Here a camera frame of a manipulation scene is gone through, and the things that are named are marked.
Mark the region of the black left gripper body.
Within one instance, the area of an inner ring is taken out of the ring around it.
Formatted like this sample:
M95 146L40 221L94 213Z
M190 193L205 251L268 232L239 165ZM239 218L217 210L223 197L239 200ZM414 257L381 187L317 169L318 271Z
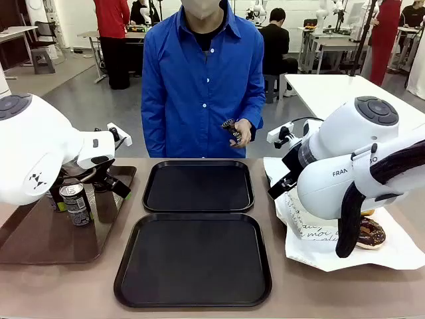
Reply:
M112 164L115 162L115 159L110 159L108 161L104 161L96 165L94 168L96 169L96 173L94 175L94 182L103 182L105 178L109 175L108 171Z

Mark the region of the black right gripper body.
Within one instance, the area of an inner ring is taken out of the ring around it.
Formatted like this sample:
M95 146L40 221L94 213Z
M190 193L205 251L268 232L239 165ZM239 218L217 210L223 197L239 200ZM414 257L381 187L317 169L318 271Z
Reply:
M301 141L298 141L296 144L289 148L287 154L282 158L282 162L289 169L292 175L299 175L303 170L303 166L302 164L300 164L298 158L298 152L300 147Z

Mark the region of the black serving tongs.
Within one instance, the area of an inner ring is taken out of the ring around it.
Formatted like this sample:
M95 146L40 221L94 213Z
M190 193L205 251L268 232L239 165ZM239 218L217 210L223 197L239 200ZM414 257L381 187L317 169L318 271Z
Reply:
M234 119L228 119L225 122L222 123L221 127L229 132L232 137L235 144L239 144L242 140L241 134L238 132L238 130L235 128L235 121Z

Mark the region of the blue sleeved left forearm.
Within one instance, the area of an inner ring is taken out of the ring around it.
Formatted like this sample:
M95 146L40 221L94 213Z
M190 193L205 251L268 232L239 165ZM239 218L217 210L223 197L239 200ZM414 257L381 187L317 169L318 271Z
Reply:
M253 95L249 95L246 101L242 117L250 123L249 142L253 142L255 140L257 131L262 129L264 126L262 111L265 100L265 93L263 90L260 90L255 92Z

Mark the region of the white printed paper sleeve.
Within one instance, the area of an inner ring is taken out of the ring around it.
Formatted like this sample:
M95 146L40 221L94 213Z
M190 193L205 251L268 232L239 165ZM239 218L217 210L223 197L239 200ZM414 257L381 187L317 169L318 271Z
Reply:
M337 241L337 220L325 220L313 216L301 204L296 189L284 194L287 216L295 234L309 241Z

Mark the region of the brown plastic tray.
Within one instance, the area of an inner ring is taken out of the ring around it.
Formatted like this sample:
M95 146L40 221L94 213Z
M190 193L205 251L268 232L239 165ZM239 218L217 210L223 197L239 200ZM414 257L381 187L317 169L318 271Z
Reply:
M94 220L75 226L55 211L48 197L17 207L0 226L0 265L90 263L106 245L124 199L85 186Z

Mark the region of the chocolate donut orange sprinkles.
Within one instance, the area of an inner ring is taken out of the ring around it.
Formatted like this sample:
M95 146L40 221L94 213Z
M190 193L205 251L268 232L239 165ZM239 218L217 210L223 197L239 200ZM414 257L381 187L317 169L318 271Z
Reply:
M378 249L385 241L384 229L373 219L362 217L356 245L362 249Z

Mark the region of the person in blue shirt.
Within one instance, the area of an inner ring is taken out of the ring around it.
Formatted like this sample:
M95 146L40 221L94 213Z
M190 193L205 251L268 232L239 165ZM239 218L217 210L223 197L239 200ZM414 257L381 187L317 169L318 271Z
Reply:
M244 158L221 125L264 91L264 40L229 0L181 0L145 35L143 97L165 105L165 158Z

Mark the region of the seated person in black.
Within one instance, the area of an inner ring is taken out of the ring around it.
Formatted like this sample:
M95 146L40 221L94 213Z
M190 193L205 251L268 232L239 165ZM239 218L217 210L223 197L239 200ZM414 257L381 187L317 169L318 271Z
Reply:
M289 32L282 27L286 12L282 8L272 9L269 24L260 29L264 40L263 74L297 74L298 61L287 57L290 47Z

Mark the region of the white workshop table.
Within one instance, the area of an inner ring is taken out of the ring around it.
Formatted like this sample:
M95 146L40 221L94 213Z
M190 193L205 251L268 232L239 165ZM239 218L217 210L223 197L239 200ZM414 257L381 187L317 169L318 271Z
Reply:
M298 54L298 69L304 74L324 72L345 72L351 65L359 44L348 35L325 33L316 35L312 29L298 28L301 31L301 47Z

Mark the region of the person in red shirt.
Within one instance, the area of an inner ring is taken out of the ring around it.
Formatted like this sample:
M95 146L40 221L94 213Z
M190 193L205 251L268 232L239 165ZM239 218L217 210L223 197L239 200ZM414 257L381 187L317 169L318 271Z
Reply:
M126 0L94 0L104 64L112 90L129 87L125 35L130 11Z

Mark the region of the black tripod pole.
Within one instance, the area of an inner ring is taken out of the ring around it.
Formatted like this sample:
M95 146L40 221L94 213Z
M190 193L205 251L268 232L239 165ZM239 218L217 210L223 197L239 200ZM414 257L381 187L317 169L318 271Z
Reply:
M356 44L355 56L349 76L355 76L356 70L360 65L360 57L365 47L366 39L371 27L371 20L379 11L380 0L364 0L359 11L359 19L355 23L351 41Z

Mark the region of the person in red dress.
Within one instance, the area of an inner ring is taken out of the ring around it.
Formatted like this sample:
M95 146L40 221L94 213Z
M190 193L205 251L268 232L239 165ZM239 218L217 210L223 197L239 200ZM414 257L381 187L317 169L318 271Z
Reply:
M381 86L398 33L402 0L382 0L376 16L378 22L371 35L371 68L369 81Z

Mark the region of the standing person in black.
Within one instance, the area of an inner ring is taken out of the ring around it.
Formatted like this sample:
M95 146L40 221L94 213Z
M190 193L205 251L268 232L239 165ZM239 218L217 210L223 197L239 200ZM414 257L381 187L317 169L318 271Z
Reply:
M131 25L151 25L150 8L147 0L135 0L130 12Z

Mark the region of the grey desk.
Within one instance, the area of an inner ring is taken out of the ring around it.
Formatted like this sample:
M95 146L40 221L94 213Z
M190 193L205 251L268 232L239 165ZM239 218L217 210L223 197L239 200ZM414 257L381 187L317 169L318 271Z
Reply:
M9 27L4 31L0 32L0 44L6 43L18 38L23 38L27 50L27 54L30 58L29 63L24 64L24 66L33 66L33 58L31 56L31 49L29 46L29 41L26 38L26 32L37 30L37 26L15 26Z

